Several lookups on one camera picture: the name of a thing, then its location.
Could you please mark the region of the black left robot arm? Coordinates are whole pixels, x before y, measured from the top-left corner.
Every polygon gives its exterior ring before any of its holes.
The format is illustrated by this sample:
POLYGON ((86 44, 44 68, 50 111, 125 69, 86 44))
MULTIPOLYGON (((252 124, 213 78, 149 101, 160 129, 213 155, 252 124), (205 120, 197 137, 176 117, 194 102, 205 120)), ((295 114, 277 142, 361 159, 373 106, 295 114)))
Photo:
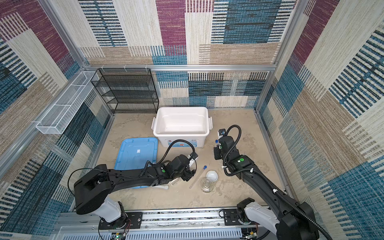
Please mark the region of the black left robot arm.
POLYGON ((98 209, 113 192, 135 187, 166 185, 174 179, 189 181, 196 169, 191 169, 190 161, 184 155, 164 163, 146 163, 143 169, 114 170, 106 165, 98 165, 74 183, 76 212, 89 214, 98 209))

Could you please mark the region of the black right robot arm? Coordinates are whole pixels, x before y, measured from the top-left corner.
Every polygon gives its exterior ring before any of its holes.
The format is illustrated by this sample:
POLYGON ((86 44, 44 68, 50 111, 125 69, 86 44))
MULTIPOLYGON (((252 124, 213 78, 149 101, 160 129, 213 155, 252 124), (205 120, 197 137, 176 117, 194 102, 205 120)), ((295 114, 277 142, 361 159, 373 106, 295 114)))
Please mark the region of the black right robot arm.
POLYGON ((243 212, 248 220, 262 224, 279 240, 317 240, 319 233, 331 240, 330 234, 320 226, 313 208, 307 204, 300 204, 280 190, 246 155, 241 155, 236 148, 236 141, 231 136, 219 138, 214 147, 216 160, 223 160, 226 176, 236 176, 249 185, 271 208, 270 218, 276 218, 277 223, 268 227, 262 222, 261 208, 246 204, 243 212))

